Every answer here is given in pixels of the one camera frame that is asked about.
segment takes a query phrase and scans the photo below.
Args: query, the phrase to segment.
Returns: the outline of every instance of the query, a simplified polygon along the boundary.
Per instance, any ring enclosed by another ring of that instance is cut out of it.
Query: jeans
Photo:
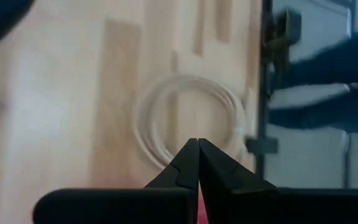
[[[358,83],[358,34],[311,59],[291,65],[278,88],[331,83]],[[269,122],[292,129],[329,126],[358,133],[358,88],[313,105],[270,110]]]

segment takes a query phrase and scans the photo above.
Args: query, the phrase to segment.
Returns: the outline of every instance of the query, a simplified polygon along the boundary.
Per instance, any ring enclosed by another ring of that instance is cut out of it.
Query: plywood surface
[[[38,0],[0,43],[0,223],[30,223],[62,187],[142,187],[158,174],[137,148],[135,103],[162,77],[220,82],[256,132],[261,1]],[[173,150],[190,137],[221,145],[224,108],[174,96],[162,112]],[[253,157],[241,161],[253,169]]]

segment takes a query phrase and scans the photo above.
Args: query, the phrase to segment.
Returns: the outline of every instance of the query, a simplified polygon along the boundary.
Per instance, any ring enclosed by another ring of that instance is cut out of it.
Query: wooden floor
[[[62,187],[142,187],[159,170],[139,152],[134,105],[178,73],[230,87],[256,132],[257,0],[38,0],[0,43],[0,223],[30,223]],[[164,138],[218,146],[226,114],[201,93],[162,112]],[[253,169],[253,157],[241,161]]]

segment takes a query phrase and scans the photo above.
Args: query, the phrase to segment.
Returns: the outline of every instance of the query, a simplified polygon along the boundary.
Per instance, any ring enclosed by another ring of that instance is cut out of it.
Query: person's leg
[[[314,129],[330,126],[348,133],[358,133],[358,90],[315,105],[270,110],[269,121],[284,128]]]
[[[358,34],[291,65],[276,89],[331,83],[358,83]]]

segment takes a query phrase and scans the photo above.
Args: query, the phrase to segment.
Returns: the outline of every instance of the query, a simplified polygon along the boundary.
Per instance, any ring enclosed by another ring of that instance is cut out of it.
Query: white cable
[[[171,162],[174,155],[165,147],[158,133],[156,114],[162,109],[162,102],[186,90],[206,92],[224,105],[229,115],[231,131],[222,150],[236,159],[241,159],[246,149],[244,145],[246,115],[240,99],[225,86],[194,75],[175,75],[162,80],[140,99],[134,117],[134,133],[140,150],[144,151],[147,157],[161,169]]]

